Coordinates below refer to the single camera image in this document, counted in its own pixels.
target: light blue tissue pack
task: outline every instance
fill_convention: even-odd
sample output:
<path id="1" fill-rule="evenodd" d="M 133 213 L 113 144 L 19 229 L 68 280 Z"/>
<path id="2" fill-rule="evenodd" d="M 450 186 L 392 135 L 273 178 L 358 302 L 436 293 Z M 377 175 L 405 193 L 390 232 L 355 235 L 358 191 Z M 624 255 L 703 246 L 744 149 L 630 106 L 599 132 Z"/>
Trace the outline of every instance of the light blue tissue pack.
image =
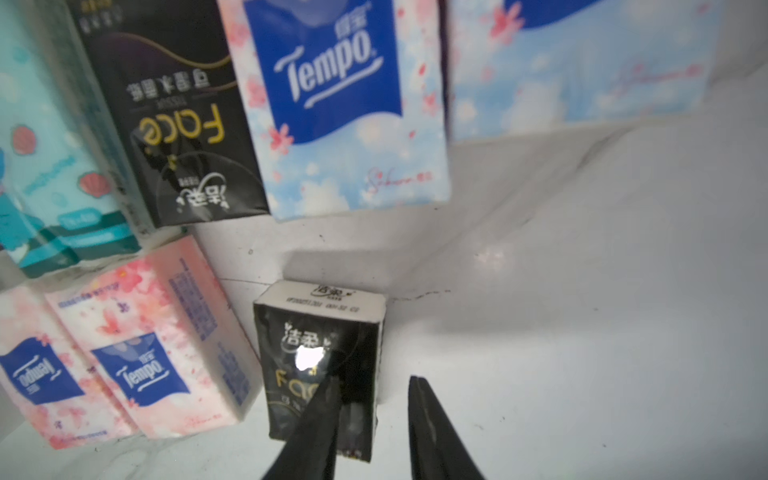
<path id="1" fill-rule="evenodd" d="M 452 0 L 456 141 L 689 111 L 720 0 Z"/>
<path id="2" fill-rule="evenodd" d="M 0 243 L 29 277 L 135 253 L 14 2 L 0 2 Z"/>

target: cloud pattern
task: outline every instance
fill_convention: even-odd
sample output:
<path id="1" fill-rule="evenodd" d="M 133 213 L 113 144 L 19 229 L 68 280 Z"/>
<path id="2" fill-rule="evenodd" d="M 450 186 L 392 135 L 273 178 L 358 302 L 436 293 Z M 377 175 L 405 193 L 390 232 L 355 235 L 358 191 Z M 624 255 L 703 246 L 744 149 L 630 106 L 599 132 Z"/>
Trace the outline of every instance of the cloud pattern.
<path id="1" fill-rule="evenodd" d="M 600 0 L 508 45 L 492 34 L 500 3 L 451 2 L 457 140 L 677 113 L 703 97 L 722 0 Z"/>
<path id="2" fill-rule="evenodd" d="M 286 6 L 299 2 L 269 1 Z M 274 125 L 269 102 L 258 108 L 246 104 L 270 211 L 278 221 L 450 198 L 437 8 L 423 5 L 436 6 L 436 1 L 392 0 L 402 117 L 368 114 L 325 137 L 280 150 L 272 149 L 274 134 L 282 126 Z M 227 32 L 239 28 L 241 19 L 247 25 L 242 0 L 219 3 L 233 12 L 224 19 Z M 238 78 L 263 84 L 252 38 L 242 45 L 231 42 L 230 52 Z M 239 87 L 248 98 L 246 82 Z M 425 107 L 426 99 L 430 108 Z"/>

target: pink flower print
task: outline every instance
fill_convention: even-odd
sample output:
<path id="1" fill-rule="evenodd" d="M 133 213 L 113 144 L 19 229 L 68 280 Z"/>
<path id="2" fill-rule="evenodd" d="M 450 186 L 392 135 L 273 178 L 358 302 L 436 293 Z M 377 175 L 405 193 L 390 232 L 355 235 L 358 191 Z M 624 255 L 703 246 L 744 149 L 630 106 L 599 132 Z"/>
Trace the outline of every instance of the pink flower print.
<path id="1" fill-rule="evenodd" d="M 525 19 L 518 18 L 522 8 L 520 2 L 515 2 L 506 13 L 502 7 L 496 7 L 493 11 L 494 24 L 491 28 L 491 38 L 499 40 L 504 45 L 511 44 L 515 34 L 525 25 Z"/>
<path id="2" fill-rule="evenodd" d="M 69 444 L 59 435 L 54 435 L 48 439 L 48 443 L 51 444 L 54 450 L 66 449 Z"/>
<path id="3" fill-rule="evenodd" d="M 74 427 L 79 429 L 83 424 L 83 417 L 85 416 L 85 410 L 81 408 L 76 409 L 60 409 L 56 414 L 60 417 L 70 416 L 72 417 L 72 423 Z"/>
<path id="4" fill-rule="evenodd" d="M 230 23 L 225 28 L 225 31 L 227 32 L 227 40 L 229 41 L 230 45 L 234 45 L 236 47 L 242 47 L 245 45 L 246 40 L 248 40 L 248 37 L 250 37 L 250 30 L 248 29 L 248 25 L 239 22 Z"/>
<path id="5" fill-rule="evenodd" d="M 116 394 L 122 391 L 118 383 L 115 382 L 114 380 L 107 380 L 107 387 L 110 389 L 110 391 L 113 394 Z"/>
<path id="6" fill-rule="evenodd" d="M 102 395 L 110 395 L 106 386 L 96 379 L 82 379 L 78 382 L 78 386 L 85 392 L 85 399 L 88 401 L 99 400 Z"/>
<path id="7" fill-rule="evenodd" d="M 130 293 L 136 285 L 141 283 L 141 275 L 136 271 L 121 266 L 115 272 L 118 275 L 118 282 L 120 282 L 120 290 L 124 293 Z"/>
<path id="8" fill-rule="evenodd" d="M 259 84 L 253 75 L 248 78 L 248 95 L 249 107 L 259 108 L 266 104 L 266 88 Z"/>
<path id="9" fill-rule="evenodd" d="M 147 287 L 147 291 L 141 293 L 144 295 L 152 296 L 157 300 L 157 304 L 159 306 L 170 305 L 170 295 L 168 295 L 168 290 L 163 288 L 163 285 L 158 279 L 152 280 Z"/>
<path id="10" fill-rule="evenodd" d="M 288 147 L 293 145 L 293 137 L 288 135 L 288 125 L 283 124 L 280 131 L 275 127 L 270 127 L 270 136 L 272 137 L 272 150 L 278 151 L 283 155 L 288 155 Z"/>
<path id="11" fill-rule="evenodd" d="M 440 107 L 437 105 L 437 94 L 435 92 L 424 97 L 423 108 L 427 115 L 434 117 L 437 114 Z"/>
<path id="12" fill-rule="evenodd" d="M 96 331 L 107 336 L 120 335 L 122 333 L 118 324 L 118 318 L 110 310 L 104 309 L 104 321 L 106 325 L 99 326 Z"/>
<path id="13" fill-rule="evenodd" d="M 435 18 L 435 0 L 416 0 L 416 21 L 424 25 L 428 20 Z"/>
<path id="14" fill-rule="evenodd" d="M 154 331 L 154 322 L 146 315 L 139 317 L 139 329 L 144 333 L 152 333 Z"/>
<path id="15" fill-rule="evenodd" d="M 43 346 L 51 345 L 51 337 L 49 337 L 47 333 L 42 333 L 41 335 L 38 335 L 38 341 L 42 343 Z"/>
<path id="16" fill-rule="evenodd" d="M 74 365 L 74 361 L 72 360 L 72 355 L 69 353 L 61 353 L 58 356 L 58 359 L 61 360 L 61 363 L 64 363 L 65 366 L 72 367 Z"/>

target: tissue box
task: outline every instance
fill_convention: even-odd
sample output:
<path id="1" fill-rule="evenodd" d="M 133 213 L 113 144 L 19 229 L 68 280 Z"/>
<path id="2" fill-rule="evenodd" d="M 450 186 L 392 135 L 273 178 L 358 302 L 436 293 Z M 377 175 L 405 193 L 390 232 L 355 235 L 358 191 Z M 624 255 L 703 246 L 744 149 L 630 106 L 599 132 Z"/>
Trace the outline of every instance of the tissue box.
<path id="1" fill-rule="evenodd" d="M 218 0 L 278 220 L 444 202 L 436 0 Z"/>
<path id="2" fill-rule="evenodd" d="M 138 433 L 41 294 L 0 293 L 0 312 L 0 384 L 54 449 Z"/>
<path id="3" fill-rule="evenodd" d="M 0 3 L 0 243 L 29 277 L 139 244 L 17 2 Z"/>
<path id="4" fill-rule="evenodd" d="M 67 3 L 155 225 L 267 213 L 216 1 Z"/>
<path id="5" fill-rule="evenodd" d="M 143 240 L 154 232 L 154 224 L 131 173 L 104 96 L 69 18 L 66 0 L 30 0 L 24 2 L 24 7 L 29 30 L 45 54 L 67 106 L 78 119 L 85 143 L 102 172 L 112 180 L 112 195 L 120 204 L 134 235 Z"/>
<path id="6" fill-rule="evenodd" d="M 719 0 L 453 0 L 457 141 L 690 110 L 713 67 Z"/>
<path id="7" fill-rule="evenodd" d="M 241 421 L 259 363 L 193 237 L 47 295 L 149 438 Z"/>
<path id="8" fill-rule="evenodd" d="M 336 374 L 342 390 L 336 447 L 370 462 L 386 298 L 281 280 L 253 310 L 270 437 L 287 440 L 318 385 Z"/>

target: cherry blossom pattern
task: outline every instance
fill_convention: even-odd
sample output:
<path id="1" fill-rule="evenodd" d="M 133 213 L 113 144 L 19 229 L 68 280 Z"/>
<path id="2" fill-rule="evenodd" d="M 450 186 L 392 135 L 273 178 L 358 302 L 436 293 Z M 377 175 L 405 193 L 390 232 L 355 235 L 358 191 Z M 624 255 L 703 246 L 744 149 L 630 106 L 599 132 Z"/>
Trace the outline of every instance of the cherry blossom pattern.
<path id="1" fill-rule="evenodd" d="M 493 11 L 494 24 L 491 28 L 491 38 L 504 45 L 510 45 L 515 39 L 515 34 L 525 25 L 525 19 L 518 17 L 521 10 L 520 2 L 515 2 L 506 13 L 502 7 L 496 7 Z"/>
<path id="2" fill-rule="evenodd" d="M 239 22 L 228 25 L 226 30 L 227 40 L 229 41 L 230 45 L 234 45 L 236 47 L 242 47 L 245 45 L 245 42 L 250 37 L 250 29 L 248 28 L 248 25 Z"/>
<path id="3" fill-rule="evenodd" d="M 275 130 L 275 127 L 270 127 L 270 137 L 272 137 L 272 144 L 270 145 L 272 150 L 288 155 L 288 147 L 293 145 L 293 137 L 288 135 L 288 124 L 283 124 L 280 131 Z"/>
<path id="4" fill-rule="evenodd" d="M 50 345 L 50 344 L 51 344 L 51 337 L 50 337 L 50 336 L 48 336 L 48 334 L 47 334 L 47 333 L 42 333 L 42 334 L 38 335 L 38 338 L 37 338 L 37 340 L 38 340 L 40 343 L 42 343 L 42 344 L 43 344 L 43 346 L 48 346 L 48 345 Z"/>
<path id="5" fill-rule="evenodd" d="M 142 280 L 141 275 L 136 270 L 125 266 L 118 268 L 115 273 L 118 275 L 120 290 L 124 293 L 130 293 Z"/>
<path id="6" fill-rule="evenodd" d="M 435 0 L 416 0 L 416 21 L 424 25 L 435 17 L 437 2 Z"/>
<path id="7" fill-rule="evenodd" d="M 74 360 L 72 360 L 72 355 L 70 355 L 69 353 L 66 353 L 66 352 L 59 353 L 58 359 L 61 360 L 61 363 L 63 363 L 64 366 L 67 366 L 69 368 L 72 368 L 72 366 L 74 365 Z"/>
<path id="8" fill-rule="evenodd" d="M 255 75 L 248 78 L 248 106 L 260 108 L 266 104 L 266 88 L 256 80 Z"/>
<path id="9" fill-rule="evenodd" d="M 74 427 L 76 429 L 79 429 L 83 425 L 83 417 L 85 416 L 85 410 L 81 409 L 79 407 L 77 408 L 68 408 L 68 409 L 59 409 L 58 412 L 56 412 L 58 416 L 65 417 L 70 416 L 72 417 L 72 423 L 74 423 Z"/>
<path id="10" fill-rule="evenodd" d="M 429 95 L 425 95 L 423 101 L 424 113 L 427 115 L 435 116 L 440 110 L 440 106 L 437 103 L 437 94 L 432 92 Z"/>
<path id="11" fill-rule="evenodd" d="M 118 318 L 110 310 L 104 310 L 104 325 L 99 326 L 96 330 L 104 335 L 120 335 L 120 324 Z"/>

